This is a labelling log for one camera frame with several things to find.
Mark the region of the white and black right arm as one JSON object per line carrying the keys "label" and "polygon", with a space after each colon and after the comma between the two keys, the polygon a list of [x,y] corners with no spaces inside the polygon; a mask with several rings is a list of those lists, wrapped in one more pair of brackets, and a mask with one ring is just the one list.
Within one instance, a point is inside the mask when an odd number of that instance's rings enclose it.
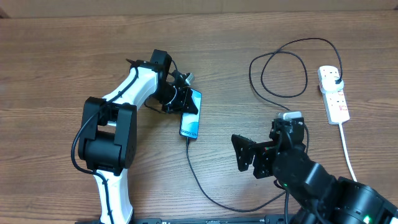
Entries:
{"label": "white and black right arm", "polygon": [[268,142],[232,135],[239,171],[252,165],[255,178],[275,177],[300,205],[292,223],[397,223],[397,207],[377,191],[311,160],[306,132],[303,118],[276,118]]}

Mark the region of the black Samsung smartphone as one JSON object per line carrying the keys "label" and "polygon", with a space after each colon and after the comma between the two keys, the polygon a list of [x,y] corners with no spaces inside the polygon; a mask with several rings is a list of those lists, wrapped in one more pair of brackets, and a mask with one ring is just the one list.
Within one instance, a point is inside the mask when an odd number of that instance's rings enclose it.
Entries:
{"label": "black Samsung smartphone", "polygon": [[182,113],[181,123],[180,123],[180,135],[185,136],[190,139],[198,138],[198,128],[201,110],[201,93],[199,91],[193,90],[193,100],[199,109],[198,114],[188,114]]}

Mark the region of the white charger adapter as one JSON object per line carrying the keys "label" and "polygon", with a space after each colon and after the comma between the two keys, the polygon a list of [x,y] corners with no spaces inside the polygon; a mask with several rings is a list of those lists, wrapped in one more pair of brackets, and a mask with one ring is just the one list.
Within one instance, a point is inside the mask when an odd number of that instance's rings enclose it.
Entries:
{"label": "white charger adapter", "polygon": [[344,88],[344,81],[340,80],[338,77],[324,77],[321,76],[320,79],[320,91],[323,94],[334,93],[340,91]]}

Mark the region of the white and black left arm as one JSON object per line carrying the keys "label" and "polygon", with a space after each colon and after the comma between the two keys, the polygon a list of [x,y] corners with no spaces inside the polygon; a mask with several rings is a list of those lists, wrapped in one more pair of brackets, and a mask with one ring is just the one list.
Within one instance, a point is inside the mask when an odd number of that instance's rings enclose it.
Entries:
{"label": "white and black left arm", "polygon": [[163,50],[129,64],[129,75],[115,90],[85,101],[71,146],[73,166],[96,180],[101,202],[97,223],[133,222],[127,176],[137,150],[137,112],[149,98],[160,103],[161,112],[181,116],[181,136],[198,137],[201,93],[191,88],[194,75],[171,71],[175,61]]}

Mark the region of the white power strip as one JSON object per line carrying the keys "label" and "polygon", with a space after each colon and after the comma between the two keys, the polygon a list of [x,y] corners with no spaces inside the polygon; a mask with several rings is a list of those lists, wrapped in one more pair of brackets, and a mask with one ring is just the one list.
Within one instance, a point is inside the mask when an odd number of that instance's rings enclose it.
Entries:
{"label": "white power strip", "polygon": [[[321,66],[318,71],[318,79],[320,84],[321,76],[338,77],[339,71],[336,67],[330,65]],[[343,90],[323,94],[323,102],[325,105],[326,116],[329,124],[343,124],[350,119],[349,111]]]}

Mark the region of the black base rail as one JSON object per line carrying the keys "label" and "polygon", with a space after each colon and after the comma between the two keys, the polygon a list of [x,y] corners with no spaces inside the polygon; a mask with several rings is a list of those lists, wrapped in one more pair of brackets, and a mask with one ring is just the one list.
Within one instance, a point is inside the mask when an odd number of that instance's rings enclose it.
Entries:
{"label": "black base rail", "polygon": [[239,218],[210,218],[210,219],[174,219],[162,220],[160,218],[134,219],[135,224],[284,224],[284,215],[265,215],[264,217],[239,217]]}

